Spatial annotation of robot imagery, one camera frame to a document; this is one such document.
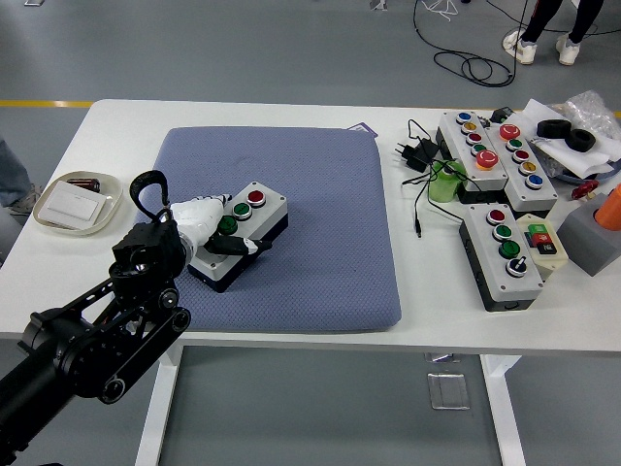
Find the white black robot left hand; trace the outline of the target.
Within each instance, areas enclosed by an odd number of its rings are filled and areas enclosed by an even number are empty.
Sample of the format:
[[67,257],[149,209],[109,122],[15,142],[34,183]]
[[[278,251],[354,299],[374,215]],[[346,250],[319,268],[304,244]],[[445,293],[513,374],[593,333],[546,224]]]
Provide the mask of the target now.
[[185,248],[186,263],[200,247],[205,247],[213,254],[239,256],[259,254],[272,247],[271,241],[216,235],[217,226],[224,215],[224,206],[230,199],[228,194],[199,196],[171,205],[180,240]]

